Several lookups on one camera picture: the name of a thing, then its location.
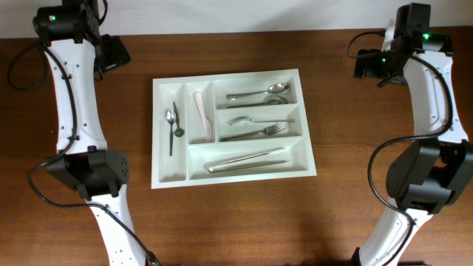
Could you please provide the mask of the small steel teaspoon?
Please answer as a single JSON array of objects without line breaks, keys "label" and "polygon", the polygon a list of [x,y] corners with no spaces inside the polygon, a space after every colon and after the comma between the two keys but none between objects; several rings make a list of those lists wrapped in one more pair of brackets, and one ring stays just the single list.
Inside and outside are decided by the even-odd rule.
[{"label": "small steel teaspoon", "polygon": [[173,155],[173,144],[174,144],[174,130],[173,130],[173,125],[176,122],[176,114],[174,113],[173,110],[167,109],[165,113],[166,121],[170,125],[170,131],[169,131],[169,156],[171,157]]}]

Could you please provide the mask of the steel fork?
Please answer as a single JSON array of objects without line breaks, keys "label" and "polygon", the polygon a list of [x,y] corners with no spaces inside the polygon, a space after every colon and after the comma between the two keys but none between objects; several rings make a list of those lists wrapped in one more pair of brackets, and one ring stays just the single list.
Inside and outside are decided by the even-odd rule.
[{"label": "steel fork", "polygon": [[252,122],[252,123],[295,123],[294,119],[276,119],[276,120],[254,120],[253,118],[242,116],[242,117],[235,117],[227,121],[229,126],[232,126],[239,122]]},{"label": "steel fork", "polygon": [[175,113],[175,123],[177,125],[177,128],[174,131],[174,135],[176,137],[182,137],[185,134],[185,130],[180,127],[180,116],[179,116],[179,113],[177,110],[177,104],[175,101],[173,102],[173,110]]},{"label": "steel fork", "polygon": [[284,131],[286,129],[286,124],[285,123],[277,123],[272,126],[265,127],[260,130],[244,133],[244,134],[238,134],[234,135],[231,137],[223,137],[220,139],[221,142],[227,142],[227,141],[233,141],[233,140],[243,140],[247,139],[249,137],[257,136],[257,135],[263,135],[263,136],[271,136],[275,135],[281,131]]}]

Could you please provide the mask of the steel spoon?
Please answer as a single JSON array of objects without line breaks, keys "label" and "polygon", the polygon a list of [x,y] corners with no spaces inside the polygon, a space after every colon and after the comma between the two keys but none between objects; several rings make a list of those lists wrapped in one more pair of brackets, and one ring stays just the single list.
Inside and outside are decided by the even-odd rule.
[{"label": "steel spoon", "polygon": [[247,103],[247,104],[240,104],[240,105],[230,105],[230,106],[227,106],[227,109],[255,107],[255,106],[272,106],[272,105],[282,105],[282,104],[288,104],[288,103],[289,103],[289,100],[287,98],[283,97],[283,96],[267,96],[260,103]]},{"label": "steel spoon", "polygon": [[289,83],[275,83],[273,85],[270,85],[266,90],[257,91],[257,92],[239,93],[239,94],[228,94],[225,97],[228,100],[236,100],[238,98],[258,95],[262,93],[269,94],[269,95],[283,95],[287,93],[290,90],[290,88],[291,88],[291,85]]}]

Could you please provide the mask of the pink plastic knife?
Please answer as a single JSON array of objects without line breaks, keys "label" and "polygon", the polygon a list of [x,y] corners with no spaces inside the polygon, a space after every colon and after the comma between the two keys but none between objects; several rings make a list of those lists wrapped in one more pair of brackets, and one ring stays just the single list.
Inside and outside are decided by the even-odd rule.
[{"label": "pink plastic knife", "polygon": [[207,143],[211,143],[214,140],[212,123],[207,118],[202,93],[201,92],[195,92],[193,94],[193,98],[194,98],[194,102],[196,103],[197,110],[199,112],[200,119],[201,119],[201,122],[202,122],[202,125],[203,125],[205,141]]}]

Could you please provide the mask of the metal chopstick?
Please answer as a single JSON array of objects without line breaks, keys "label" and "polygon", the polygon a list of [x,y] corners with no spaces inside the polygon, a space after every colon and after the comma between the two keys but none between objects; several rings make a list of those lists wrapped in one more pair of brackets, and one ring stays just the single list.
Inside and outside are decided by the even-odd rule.
[{"label": "metal chopstick", "polygon": [[277,164],[287,163],[287,160],[273,160],[273,161],[263,161],[263,162],[256,162],[256,163],[247,163],[247,164],[240,164],[235,166],[212,166],[208,168],[208,173],[216,174],[225,171],[236,171],[246,168],[257,168],[263,166],[271,166]]},{"label": "metal chopstick", "polygon": [[250,153],[250,154],[244,154],[244,155],[240,155],[240,156],[236,156],[236,157],[230,157],[230,158],[226,158],[226,159],[222,159],[222,160],[217,160],[217,161],[214,161],[214,162],[209,162],[209,163],[206,163],[205,165],[208,166],[208,167],[226,165],[226,164],[236,163],[236,162],[243,161],[243,160],[253,159],[253,158],[256,158],[256,157],[262,157],[262,156],[269,155],[271,153],[275,153],[275,152],[283,151],[283,150],[284,150],[284,148],[281,147],[281,148],[269,149],[269,150],[265,150],[265,151],[258,151],[258,152],[253,152],[253,153]]}]

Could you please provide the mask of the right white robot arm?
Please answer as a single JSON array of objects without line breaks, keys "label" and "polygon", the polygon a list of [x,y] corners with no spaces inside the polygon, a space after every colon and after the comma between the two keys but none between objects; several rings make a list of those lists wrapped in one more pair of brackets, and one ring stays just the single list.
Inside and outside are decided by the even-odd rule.
[{"label": "right white robot arm", "polygon": [[[419,228],[456,202],[472,178],[472,144],[455,105],[453,49],[448,35],[430,30],[431,7],[410,3],[376,35],[379,50],[348,53],[355,59],[355,78],[377,78],[378,86],[406,85],[412,103],[414,134],[388,140],[370,156],[367,179],[386,209],[372,236],[356,248],[352,265],[398,265]],[[384,199],[375,188],[372,167],[378,153],[395,143],[407,149],[390,165]]]}]

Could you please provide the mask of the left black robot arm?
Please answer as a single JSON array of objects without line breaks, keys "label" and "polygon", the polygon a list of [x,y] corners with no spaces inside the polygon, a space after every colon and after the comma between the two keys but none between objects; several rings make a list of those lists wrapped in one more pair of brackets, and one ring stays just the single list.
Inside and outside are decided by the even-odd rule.
[{"label": "left black robot arm", "polygon": [[100,34],[103,20],[96,1],[40,7],[33,19],[58,110],[57,154],[44,167],[84,199],[80,206],[92,211],[111,265],[147,265],[126,201],[129,161],[108,149],[98,116],[95,79],[131,61],[119,37]]}]

